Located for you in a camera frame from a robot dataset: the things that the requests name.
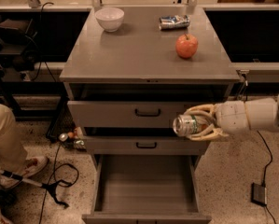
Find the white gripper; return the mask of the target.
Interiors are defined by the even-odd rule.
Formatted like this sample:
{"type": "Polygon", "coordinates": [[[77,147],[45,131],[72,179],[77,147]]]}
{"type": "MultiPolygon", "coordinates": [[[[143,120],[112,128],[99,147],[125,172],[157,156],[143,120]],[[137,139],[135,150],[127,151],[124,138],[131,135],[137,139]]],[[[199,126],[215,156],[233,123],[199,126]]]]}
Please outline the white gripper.
{"type": "Polygon", "coordinates": [[[194,115],[199,119],[216,122],[217,127],[209,125],[200,133],[188,135],[192,141],[213,141],[227,137],[228,134],[244,133],[249,130],[243,101],[228,101],[216,105],[196,105],[185,111],[185,115],[194,115]]]}

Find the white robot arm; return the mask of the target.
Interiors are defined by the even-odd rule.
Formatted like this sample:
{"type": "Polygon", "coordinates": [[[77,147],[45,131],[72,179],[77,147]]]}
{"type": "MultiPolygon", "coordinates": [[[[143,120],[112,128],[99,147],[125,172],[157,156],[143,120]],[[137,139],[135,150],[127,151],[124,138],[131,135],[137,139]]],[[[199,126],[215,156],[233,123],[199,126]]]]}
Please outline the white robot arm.
{"type": "Polygon", "coordinates": [[[227,101],[188,109],[182,135],[193,141],[214,140],[249,131],[279,132],[279,94],[276,98],[227,101]]]}

